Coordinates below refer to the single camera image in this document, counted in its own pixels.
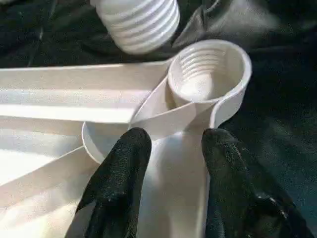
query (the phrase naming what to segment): white scoop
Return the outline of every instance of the white scoop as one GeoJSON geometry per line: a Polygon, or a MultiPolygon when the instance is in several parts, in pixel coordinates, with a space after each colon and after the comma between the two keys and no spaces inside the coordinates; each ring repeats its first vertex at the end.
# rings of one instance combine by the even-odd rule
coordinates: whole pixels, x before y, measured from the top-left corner
{"type": "Polygon", "coordinates": [[[98,163],[128,127],[144,128],[153,140],[138,238],[204,236],[209,176],[201,152],[202,133],[239,110],[250,76],[251,61],[237,45],[198,42],[173,58],[168,77],[144,101],[130,125],[84,123],[84,146],[98,163]]]}

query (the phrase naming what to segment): gloved hand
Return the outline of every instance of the gloved hand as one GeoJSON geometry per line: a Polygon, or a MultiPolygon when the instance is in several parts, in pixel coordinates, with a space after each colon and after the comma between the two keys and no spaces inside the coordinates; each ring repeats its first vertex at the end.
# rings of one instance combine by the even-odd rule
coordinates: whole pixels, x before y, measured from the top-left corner
{"type": "Polygon", "coordinates": [[[133,128],[91,177],[66,238],[134,238],[151,139],[133,128]]]}
{"type": "Polygon", "coordinates": [[[313,238],[291,198],[243,143],[207,129],[202,150],[226,238],[313,238]]]}

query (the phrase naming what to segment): white plastic surface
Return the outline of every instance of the white plastic surface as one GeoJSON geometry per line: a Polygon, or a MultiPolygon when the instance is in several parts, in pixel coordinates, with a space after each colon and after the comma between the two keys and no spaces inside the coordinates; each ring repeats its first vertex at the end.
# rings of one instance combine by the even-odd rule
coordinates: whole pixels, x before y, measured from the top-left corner
{"type": "Polygon", "coordinates": [[[117,46],[129,54],[159,48],[180,19],[177,0],[101,0],[97,13],[117,46]]]}
{"type": "MultiPolygon", "coordinates": [[[[15,202],[22,197],[28,199],[14,205],[9,200],[3,202],[1,237],[63,237],[89,175],[96,168],[97,163],[90,157],[101,163],[128,127],[140,126],[150,134],[153,147],[142,189],[138,238],[202,238],[209,176],[201,136],[205,128],[218,127],[239,109],[251,76],[247,56],[246,60],[247,73],[215,105],[190,102],[180,107],[167,83],[169,61],[0,70],[0,114],[5,112],[10,119],[21,122],[54,119],[54,128],[65,131],[60,119],[69,120],[69,128],[77,129],[81,127],[79,121],[88,121],[78,130],[79,134],[82,131],[84,146],[24,175],[23,180],[17,177],[18,182],[0,185],[3,193],[20,191],[21,182],[32,185],[23,195],[9,192],[20,194],[15,202]],[[28,114],[18,113],[30,106],[35,109],[28,110],[28,114]],[[91,113],[91,108],[97,110],[96,114],[91,113]],[[18,213],[26,215],[14,218],[18,213]]],[[[240,67],[234,65],[232,70],[241,72],[240,67]]],[[[49,138],[53,131],[43,130],[43,138],[49,138]]]]}
{"type": "Polygon", "coordinates": [[[174,58],[168,84],[179,106],[190,102],[214,104],[248,78],[249,64],[244,50],[231,42],[200,41],[174,58]]]}

